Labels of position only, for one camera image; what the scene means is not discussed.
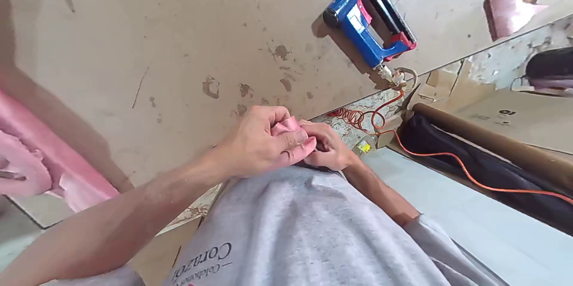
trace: floor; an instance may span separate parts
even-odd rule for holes
[[[573,237],[391,149],[363,160],[509,285],[570,285]]]
[[[0,196],[0,272],[41,233],[28,216]]]

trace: black fabric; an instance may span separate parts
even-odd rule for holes
[[[534,55],[527,62],[526,76],[530,79],[572,79],[573,47],[548,50]]]
[[[466,165],[472,177],[496,188],[545,190],[557,192],[547,180],[528,173],[494,155],[483,152],[434,127],[423,115],[415,114],[403,126],[402,143],[408,150],[429,154],[450,152]],[[421,157],[429,165],[469,180],[461,166],[450,156]],[[496,198],[573,236],[573,205],[550,195],[493,192]]]

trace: pink fiberglass insulation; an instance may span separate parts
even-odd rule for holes
[[[119,192],[26,107],[0,91],[0,194],[48,192],[79,212]]]

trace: pink material in hand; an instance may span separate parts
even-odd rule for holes
[[[0,194],[57,195],[79,212],[119,192],[18,101],[0,91]]]
[[[277,123],[272,129],[270,129],[270,134],[272,136],[279,136],[284,132],[301,131],[306,132],[296,120],[294,116],[287,118],[280,123]],[[290,151],[285,151],[281,154],[281,157],[275,161],[273,165],[269,167],[269,170],[276,170],[280,167],[285,167],[293,165],[302,161],[305,157],[309,156],[312,151],[316,148],[316,137],[312,136],[306,139],[303,144],[293,148]]]

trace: cardboard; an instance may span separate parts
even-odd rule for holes
[[[570,98],[504,89],[453,114],[520,142],[573,155],[571,111]]]

